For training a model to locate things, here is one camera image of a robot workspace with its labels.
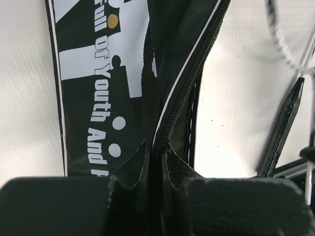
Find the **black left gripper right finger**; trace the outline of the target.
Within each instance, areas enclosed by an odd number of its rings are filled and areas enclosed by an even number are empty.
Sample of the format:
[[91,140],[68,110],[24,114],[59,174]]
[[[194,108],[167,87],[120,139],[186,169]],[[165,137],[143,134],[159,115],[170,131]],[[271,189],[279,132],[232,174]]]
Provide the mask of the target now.
[[312,236],[302,191],[283,178],[204,178],[168,147],[161,156],[166,236]]

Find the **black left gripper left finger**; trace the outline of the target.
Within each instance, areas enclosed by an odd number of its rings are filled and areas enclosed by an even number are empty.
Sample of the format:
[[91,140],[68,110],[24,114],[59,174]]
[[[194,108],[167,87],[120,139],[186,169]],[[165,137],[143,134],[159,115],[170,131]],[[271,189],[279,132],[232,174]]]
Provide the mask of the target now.
[[108,177],[24,177],[0,191],[3,236],[146,236],[149,154],[143,141]]

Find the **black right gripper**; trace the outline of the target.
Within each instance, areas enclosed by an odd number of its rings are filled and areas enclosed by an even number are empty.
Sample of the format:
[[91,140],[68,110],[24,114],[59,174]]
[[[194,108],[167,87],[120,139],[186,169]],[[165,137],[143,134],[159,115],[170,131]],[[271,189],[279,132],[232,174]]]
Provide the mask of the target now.
[[301,158],[306,159],[308,162],[311,162],[313,165],[315,164],[315,147],[305,147],[303,148],[300,153],[299,156]]

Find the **badminton racket black grip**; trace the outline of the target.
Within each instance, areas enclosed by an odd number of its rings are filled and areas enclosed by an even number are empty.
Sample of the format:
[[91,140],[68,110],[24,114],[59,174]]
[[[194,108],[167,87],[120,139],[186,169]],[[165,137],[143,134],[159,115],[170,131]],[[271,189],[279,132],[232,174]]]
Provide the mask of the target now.
[[277,1],[266,0],[265,9],[271,39],[276,51],[281,54],[282,60],[295,71],[301,72],[302,74],[314,74],[315,67],[310,65],[310,61],[315,53],[315,28],[312,29],[301,61],[298,62],[294,57],[291,48],[286,43],[285,36],[281,30],[278,19]]
[[265,145],[263,155],[256,169],[258,177],[273,177],[279,157],[282,153],[288,134],[297,115],[305,78],[301,72],[295,71],[299,78],[283,102],[276,122]]

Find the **black racket bag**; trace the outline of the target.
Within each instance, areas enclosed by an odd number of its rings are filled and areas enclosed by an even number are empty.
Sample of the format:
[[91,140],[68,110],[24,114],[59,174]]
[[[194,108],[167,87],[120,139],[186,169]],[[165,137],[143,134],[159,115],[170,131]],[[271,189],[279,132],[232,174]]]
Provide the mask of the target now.
[[105,177],[145,139],[194,165],[201,72],[227,0],[48,0],[67,177]]

